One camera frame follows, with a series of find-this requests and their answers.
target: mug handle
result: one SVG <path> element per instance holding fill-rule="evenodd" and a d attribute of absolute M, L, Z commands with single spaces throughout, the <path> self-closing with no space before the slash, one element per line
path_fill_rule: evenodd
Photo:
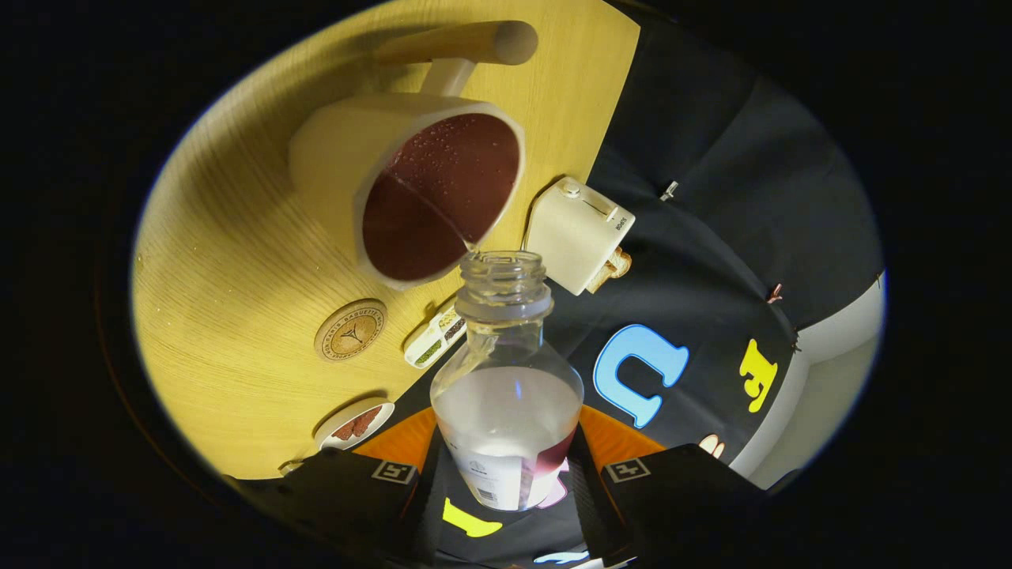
<path fill-rule="evenodd" d="M 484 21 L 390 39 L 373 53 L 381 65 L 432 62 L 422 93 L 457 96 L 477 63 L 520 65 L 537 50 L 537 32 L 519 20 Z"/>

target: round coaster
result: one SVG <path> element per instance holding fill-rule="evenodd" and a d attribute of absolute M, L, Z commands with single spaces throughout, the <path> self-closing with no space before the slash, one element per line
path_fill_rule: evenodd
<path fill-rule="evenodd" d="M 334 413 L 313 433 L 313 438 L 321 450 L 351 449 L 383 426 L 393 412 L 394 404 L 383 397 L 363 399 Z"/>
<path fill-rule="evenodd" d="M 343 361 L 365 350 L 380 337 L 387 321 L 387 307 L 363 299 L 341 307 L 317 332 L 314 345 L 327 361 Z"/>

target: yellow letter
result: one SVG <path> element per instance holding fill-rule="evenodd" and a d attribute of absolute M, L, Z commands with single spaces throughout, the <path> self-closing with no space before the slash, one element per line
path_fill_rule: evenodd
<path fill-rule="evenodd" d="M 766 394 L 773 386 L 773 379 L 776 377 L 776 363 L 766 360 L 756 345 L 754 339 L 749 340 L 749 347 L 745 350 L 745 357 L 742 358 L 742 367 L 738 371 L 744 378 L 751 374 L 751 380 L 745 380 L 745 393 L 753 398 L 749 403 L 749 412 L 756 413 L 762 409 L 763 402 L 766 401 Z"/>
<path fill-rule="evenodd" d="M 491 536 L 503 526 L 498 521 L 485 521 L 449 503 L 449 498 L 443 504 L 443 520 L 456 525 L 468 534 L 469 538 L 484 538 Z"/>

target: bottle label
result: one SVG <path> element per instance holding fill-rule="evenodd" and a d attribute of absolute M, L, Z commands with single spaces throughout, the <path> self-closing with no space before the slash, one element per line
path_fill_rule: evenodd
<path fill-rule="evenodd" d="M 484 506 L 500 510 L 521 510 L 540 503 L 559 478 L 573 430 L 563 440 L 537 454 L 535 460 L 523 457 L 491 457 L 461 449 L 449 439 L 453 462 L 475 499 Z"/>

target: white wall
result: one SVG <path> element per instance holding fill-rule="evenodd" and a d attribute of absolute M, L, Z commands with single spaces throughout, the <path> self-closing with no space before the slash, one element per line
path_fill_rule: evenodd
<path fill-rule="evenodd" d="M 871 371 L 878 337 L 809 368 L 809 378 L 794 413 L 766 459 L 749 476 L 769 488 L 787 472 L 804 467 L 847 418 Z"/>
<path fill-rule="evenodd" d="M 871 369 L 886 315 L 886 275 L 829 318 L 798 331 L 783 384 L 731 468 L 760 488 L 807 464 L 846 419 Z"/>

